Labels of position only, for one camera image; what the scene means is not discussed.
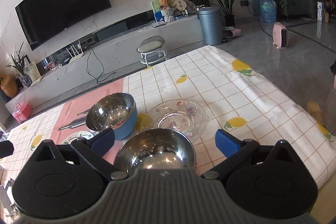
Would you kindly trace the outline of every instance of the wall outlet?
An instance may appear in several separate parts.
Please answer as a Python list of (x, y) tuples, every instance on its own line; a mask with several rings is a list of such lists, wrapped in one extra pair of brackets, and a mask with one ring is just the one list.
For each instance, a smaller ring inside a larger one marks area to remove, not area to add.
[(248, 6), (249, 5), (249, 1), (248, 0), (241, 0), (240, 1), (240, 6)]

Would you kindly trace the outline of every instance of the teddy bear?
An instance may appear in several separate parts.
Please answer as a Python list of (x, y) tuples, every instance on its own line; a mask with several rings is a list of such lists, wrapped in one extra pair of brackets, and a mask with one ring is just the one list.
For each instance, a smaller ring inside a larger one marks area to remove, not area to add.
[(160, 10), (166, 10), (170, 8), (171, 0), (160, 0)]

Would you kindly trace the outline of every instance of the stool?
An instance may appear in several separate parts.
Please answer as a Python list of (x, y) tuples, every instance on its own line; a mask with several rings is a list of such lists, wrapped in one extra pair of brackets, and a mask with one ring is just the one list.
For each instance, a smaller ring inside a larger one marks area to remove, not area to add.
[[(144, 41), (142, 41), (142, 43), (140, 44), (140, 47), (136, 50), (137, 52), (141, 54), (141, 60), (140, 60), (141, 63), (146, 64), (147, 67), (149, 67), (151, 64), (157, 63), (163, 59), (166, 60), (167, 59), (166, 52), (162, 48), (164, 43), (165, 43), (164, 39), (159, 35), (147, 38)], [(153, 52), (158, 52), (159, 59), (149, 62), (147, 60), (148, 54), (151, 54)]]

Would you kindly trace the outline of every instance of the stainless steel bowl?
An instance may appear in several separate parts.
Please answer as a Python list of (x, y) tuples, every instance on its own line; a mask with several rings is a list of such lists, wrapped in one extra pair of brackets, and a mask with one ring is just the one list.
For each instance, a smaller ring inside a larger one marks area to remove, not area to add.
[(138, 168), (196, 168), (196, 153), (186, 136), (168, 128), (142, 131), (131, 137), (118, 151), (114, 165), (134, 174)]
[(92, 133), (102, 132), (106, 128), (116, 130), (125, 124), (136, 108), (135, 100), (129, 93), (107, 95), (90, 108), (86, 126)]

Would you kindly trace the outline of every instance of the pink stripe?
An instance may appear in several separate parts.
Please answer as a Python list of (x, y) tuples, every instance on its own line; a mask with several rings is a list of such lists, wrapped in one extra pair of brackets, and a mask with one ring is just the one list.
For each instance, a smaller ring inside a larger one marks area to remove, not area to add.
[[(88, 131), (86, 125), (74, 129), (65, 129), (61, 131), (58, 131), (58, 129), (60, 127), (68, 125), (75, 119), (83, 117), (83, 115), (77, 116), (77, 114), (89, 109), (101, 98), (112, 93), (122, 92), (123, 84), (124, 78), (119, 79), (108, 85), (102, 86), (101, 88), (93, 90), (69, 102), (66, 102), (51, 133), (51, 139), (55, 142), (55, 144), (62, 144), (62, 142), (68, 136), (75, 132)], [(110, 149), (109, 152), (107, 152), (107, 154), (104, 156), (104, 159), (106, 159), (110, 163), (113, 163), (115, 155), (121, 146), (122, 141), (115, 141), (114, 146)]]

